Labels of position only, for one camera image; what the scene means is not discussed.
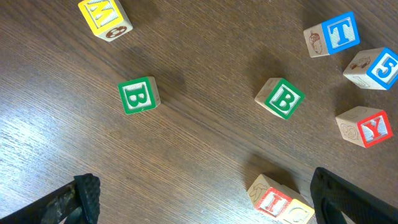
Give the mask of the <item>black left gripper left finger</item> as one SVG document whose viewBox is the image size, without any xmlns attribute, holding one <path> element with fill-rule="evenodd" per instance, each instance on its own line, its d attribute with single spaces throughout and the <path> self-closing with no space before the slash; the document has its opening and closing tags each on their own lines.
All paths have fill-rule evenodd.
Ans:
<svg viewBox="0 0 398 224">
<path fill-rule="evenodd" d="M 100 214 L 100 179 L 93 174 L 74 180 L 26 207 L 1 218 L 2 224 L 97 224 Z"/>
</svg>

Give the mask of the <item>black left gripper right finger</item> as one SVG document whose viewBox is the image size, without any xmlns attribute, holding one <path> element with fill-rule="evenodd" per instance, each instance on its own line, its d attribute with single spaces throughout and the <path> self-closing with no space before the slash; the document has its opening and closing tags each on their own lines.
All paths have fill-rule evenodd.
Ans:
<svg viewBox="0 0 398 224">
<path fill-rule="evenodd" d="M 397 224 L 397 209 L 323 167 L 317 167 L 310 183 L 318 223 Z"/>
</svg>

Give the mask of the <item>red I wooden block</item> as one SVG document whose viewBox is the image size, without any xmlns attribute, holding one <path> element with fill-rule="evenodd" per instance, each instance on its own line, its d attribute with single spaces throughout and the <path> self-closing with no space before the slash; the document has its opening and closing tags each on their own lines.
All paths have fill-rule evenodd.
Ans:
<svg viewBox="0 0 398 224">
<path fill-rule="evenodd" d="M 254 209 L 278 219 L 292 201 L 287 191 L 276 181 L 260 174 L 247 191 Z"/>
</svg>

